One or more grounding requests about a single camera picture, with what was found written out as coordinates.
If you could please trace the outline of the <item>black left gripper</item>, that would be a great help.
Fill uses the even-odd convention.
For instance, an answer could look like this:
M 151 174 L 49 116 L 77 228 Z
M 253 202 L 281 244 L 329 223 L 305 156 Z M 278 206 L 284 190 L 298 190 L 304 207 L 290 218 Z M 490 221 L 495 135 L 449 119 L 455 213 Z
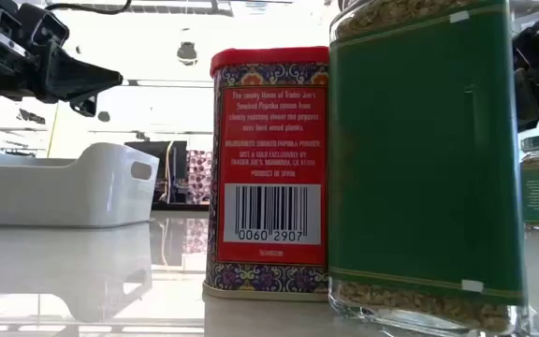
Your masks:
M 68 27 L 50 11 L 0 0 L 0 96 L 63 100 L 76 113 L 95 117 L 97 94 L 124 78 L 71 57 L 62 48 L 68 38 Z

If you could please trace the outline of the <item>white plastic bin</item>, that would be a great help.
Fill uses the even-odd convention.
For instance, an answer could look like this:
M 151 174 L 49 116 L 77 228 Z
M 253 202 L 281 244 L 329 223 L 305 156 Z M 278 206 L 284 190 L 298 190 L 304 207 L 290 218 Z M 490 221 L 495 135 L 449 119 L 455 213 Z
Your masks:
M 94 143 L 76 159 L 0 154 L 0 226 L 117 227 L 150 218 L 159 159 Z

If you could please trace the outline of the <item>purple patterned cloth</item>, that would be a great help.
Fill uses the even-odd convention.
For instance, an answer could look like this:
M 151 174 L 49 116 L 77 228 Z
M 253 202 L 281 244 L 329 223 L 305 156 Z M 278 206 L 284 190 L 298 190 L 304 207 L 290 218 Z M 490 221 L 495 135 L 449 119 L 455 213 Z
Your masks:
M 212 152 L 190 150 L 187 155 L 186 201 L 190 204 L 204 204 L 211 196 Z

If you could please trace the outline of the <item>red-lidded smoked paprika tin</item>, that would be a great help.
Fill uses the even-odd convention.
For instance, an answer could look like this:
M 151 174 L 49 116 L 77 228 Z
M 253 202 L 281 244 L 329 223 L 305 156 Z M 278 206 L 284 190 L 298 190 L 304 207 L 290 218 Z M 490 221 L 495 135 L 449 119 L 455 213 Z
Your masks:
M 210 73 L 204 291 L 326 300 L 328 49 L 228 49 L 212 57 Z

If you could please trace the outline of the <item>round dark ceiling fixture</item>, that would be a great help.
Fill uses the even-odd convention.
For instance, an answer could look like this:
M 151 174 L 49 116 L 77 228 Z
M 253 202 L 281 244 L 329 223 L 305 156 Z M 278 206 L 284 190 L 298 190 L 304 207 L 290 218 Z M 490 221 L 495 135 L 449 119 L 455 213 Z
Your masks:
M 176 55 L 177 60 L 185 66 L 194 66 L 198 61 L 195 43 L 191 41 L 182 42 Z

